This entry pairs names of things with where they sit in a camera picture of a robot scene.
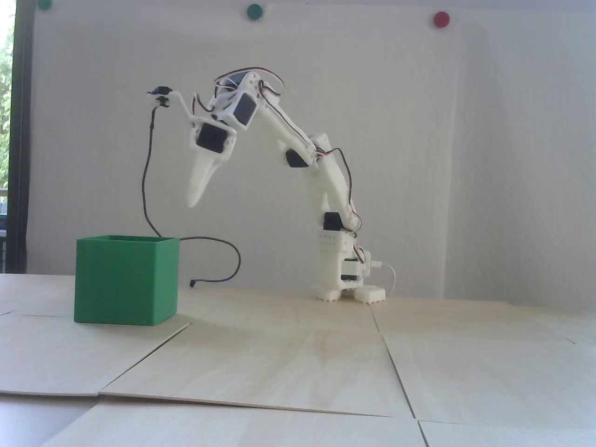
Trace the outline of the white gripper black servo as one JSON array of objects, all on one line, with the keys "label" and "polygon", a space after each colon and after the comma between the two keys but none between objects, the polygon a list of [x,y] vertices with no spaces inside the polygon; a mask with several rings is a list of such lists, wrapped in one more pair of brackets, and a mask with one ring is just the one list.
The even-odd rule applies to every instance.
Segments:
[{"label": "white gripper black servo", "polygon": [[222,164],[228,162],[236,144],[237,132],[213,119],[190,120],[190,149],[194,155],[188,180],[186,202],[195,207]]}]

